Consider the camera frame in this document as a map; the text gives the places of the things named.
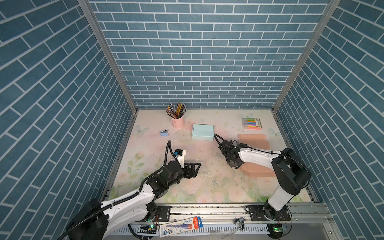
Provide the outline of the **pink paper box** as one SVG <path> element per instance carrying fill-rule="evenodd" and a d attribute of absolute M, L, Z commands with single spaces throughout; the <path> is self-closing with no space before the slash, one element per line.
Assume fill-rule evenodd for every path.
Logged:
<path fill-rule="evenodd" d="M 272 166 L 270 143 L 264 134 L 239 134 L 239 143 L 247 147 L 239 152 L 244 164 L 241 170 L 251 178 L 276 177 Z"/>

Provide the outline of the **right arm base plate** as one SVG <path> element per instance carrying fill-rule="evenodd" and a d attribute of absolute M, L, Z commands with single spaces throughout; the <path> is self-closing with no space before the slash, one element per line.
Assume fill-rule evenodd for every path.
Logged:
<path fill-rule="evenodd" d="M 275 210 L 266 203 L 265 205 L 248 205 L 245 206 L 245 211 L 250 215 L 251 221 L 290 221 L 291 214 L 287 206 L 281 210 Z"/>

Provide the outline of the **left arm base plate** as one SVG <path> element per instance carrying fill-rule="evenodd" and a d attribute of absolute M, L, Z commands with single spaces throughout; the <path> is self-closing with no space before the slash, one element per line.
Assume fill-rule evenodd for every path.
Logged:
<path fill-rule="evenodd" d="M 171 206 L 158 206 L 155 203 L 147 204 L 144 208 L 147 213 L 136 222 L 168 222 L 171 215 Z"/>

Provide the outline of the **light blue paper box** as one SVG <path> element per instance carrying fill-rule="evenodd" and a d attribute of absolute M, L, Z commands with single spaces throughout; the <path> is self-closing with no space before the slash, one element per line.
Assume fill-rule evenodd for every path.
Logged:
<path fill-rule="evenodd" d="M 213 125 L 193 124 L 192 139 L 201 141 L 213 141 L 214 132 L 215 126 Z"/>

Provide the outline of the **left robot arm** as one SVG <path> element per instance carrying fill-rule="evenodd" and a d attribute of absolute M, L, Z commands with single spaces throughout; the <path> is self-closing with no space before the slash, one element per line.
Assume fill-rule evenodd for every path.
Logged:
<path fill-rule="evenodd" d="M 195 178 L 200 163 L 184 163 L 173 160 L 146 177 L 137 190 L 121 197 L 99 202 L 92 199 L 68 223 L 60 240 L 102 240 L 124 225 L 154 218 L 157 205 L 168 189 L 182 179 Z"/>

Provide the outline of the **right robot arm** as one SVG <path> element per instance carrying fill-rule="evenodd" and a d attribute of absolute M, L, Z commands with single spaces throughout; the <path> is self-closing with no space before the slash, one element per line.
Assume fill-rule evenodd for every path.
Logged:
<path fill-rule="evenodd" d="M 214 139 L 231 168 L 239 169 L 251 163 L 274 171 L 279 185 L 263 206 L 264 216 L 269 221 L 276 220 L 285 212 L 286 204 L 310 182 L 310 170 L 292 149 L 285 148 L 275 153 L 255 149 L 238 141 L 228 141 L 217 134 L 214 134 Z"/>

